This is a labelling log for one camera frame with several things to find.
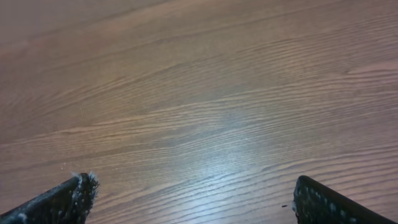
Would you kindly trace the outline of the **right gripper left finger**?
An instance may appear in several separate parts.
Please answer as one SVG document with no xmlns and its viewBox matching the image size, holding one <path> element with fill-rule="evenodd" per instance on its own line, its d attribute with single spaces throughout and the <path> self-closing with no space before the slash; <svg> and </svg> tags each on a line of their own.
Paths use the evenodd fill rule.
<svg viewBox="0 0 398 224">
<path fill-rule="evenodd" d="M 1 214 L 1 224 L 85 224 L 100 183 L 80 173 L 37 197 Z"/>
</svg>

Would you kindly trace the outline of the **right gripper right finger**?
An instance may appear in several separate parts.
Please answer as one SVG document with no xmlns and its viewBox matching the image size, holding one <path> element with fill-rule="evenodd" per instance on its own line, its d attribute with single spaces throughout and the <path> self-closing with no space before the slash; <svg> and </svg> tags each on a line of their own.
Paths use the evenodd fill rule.
<svg viewBox="0 0 398 224">
<path fill-rule="evenodd" d="M 292 210 L 298 224 L 397 224 L 306 175 L 297 179 Z"/>
</svg>

